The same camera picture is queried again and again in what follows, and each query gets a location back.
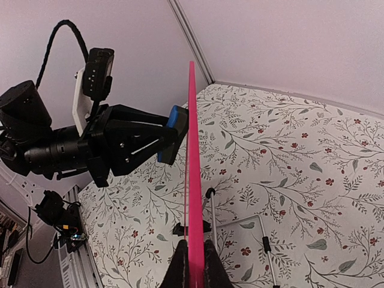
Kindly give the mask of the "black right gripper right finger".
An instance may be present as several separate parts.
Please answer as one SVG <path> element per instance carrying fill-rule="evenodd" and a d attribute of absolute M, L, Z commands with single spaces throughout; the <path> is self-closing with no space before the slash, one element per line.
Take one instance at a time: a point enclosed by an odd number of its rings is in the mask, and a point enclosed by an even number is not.
<path fill-rule="evenodd" d="M 208 288 L 233 288 L 233 285 L 226 273 L 226 270 L 215 249 L 214 243 L 207 239 L 204 243 L 205 287 Z"/>

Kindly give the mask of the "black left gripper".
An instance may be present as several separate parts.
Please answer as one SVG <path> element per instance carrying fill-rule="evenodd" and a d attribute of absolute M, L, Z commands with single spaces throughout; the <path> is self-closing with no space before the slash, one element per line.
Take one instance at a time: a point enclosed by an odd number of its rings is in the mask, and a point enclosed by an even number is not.
<path fill-rule="evenodd" d="M 110 161 L 96 138 L 103 119 Z M 128 175 L 171 146 L 178 136 L 176 120 L 177 106 L 165 117 L 104 104 L 83 133 L 74 125 L 53 130 L 34 82 L 27 80 L 1 95 L 1 160 L 17 174 L 34 173 L 49 180 L 89 172 L 98 187 L 106 187 L 110 164 L 115 176 Z"/>

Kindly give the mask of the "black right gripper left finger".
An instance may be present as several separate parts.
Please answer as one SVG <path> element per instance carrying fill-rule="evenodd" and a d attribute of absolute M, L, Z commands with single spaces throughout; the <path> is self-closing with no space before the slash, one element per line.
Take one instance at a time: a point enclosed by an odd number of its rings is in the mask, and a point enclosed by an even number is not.
<path fill-rule="evenodd" d="M 182 239 L 178 242 L 170 265 L 160 285 L 160 288 L 188 288 L 189 261 L 188 244 Z"/>

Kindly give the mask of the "pink framed whiteboard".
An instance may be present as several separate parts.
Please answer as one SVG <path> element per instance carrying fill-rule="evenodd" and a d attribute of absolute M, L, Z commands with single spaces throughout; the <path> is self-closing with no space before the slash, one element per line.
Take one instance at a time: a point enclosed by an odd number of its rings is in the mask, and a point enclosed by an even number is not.
<path fill-rule="evenodd" d="M 189 286 L 204 287 L 204 235 L 202 216 L 202 187 L 200 177 L 199 132 L 197 122 L 196 73 L 193 61 L 188 75 L 189 130 L 187 139 L 188 158 L 188 261 Z"/>

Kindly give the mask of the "blue whiteboard eraser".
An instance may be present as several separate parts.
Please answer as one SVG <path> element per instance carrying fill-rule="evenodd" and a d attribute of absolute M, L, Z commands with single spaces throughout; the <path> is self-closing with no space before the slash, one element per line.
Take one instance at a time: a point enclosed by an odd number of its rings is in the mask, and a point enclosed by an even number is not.
<path fill-rule="evenodd" d="M 171 144 L 157 153 L 157 161 L 173 165 L 182 144 L 184 137 L 188 132 L 189 111 L 181 106 L 174 105 L 171 109 L 166 128 L 176 132 Z"/>

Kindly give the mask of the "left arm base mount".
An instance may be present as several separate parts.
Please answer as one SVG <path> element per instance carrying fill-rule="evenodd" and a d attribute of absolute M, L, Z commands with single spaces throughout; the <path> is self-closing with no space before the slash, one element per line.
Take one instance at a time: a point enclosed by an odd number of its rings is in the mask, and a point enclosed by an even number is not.
<path fill-rule="evenodd" d="M 87 240 L 80 219 L 81 204 L 64 200 L 57 192 L 45 190 L 40 204 L 35 205 L 37 216 L 59 232 L 67 252 L 75 252 Z"/>

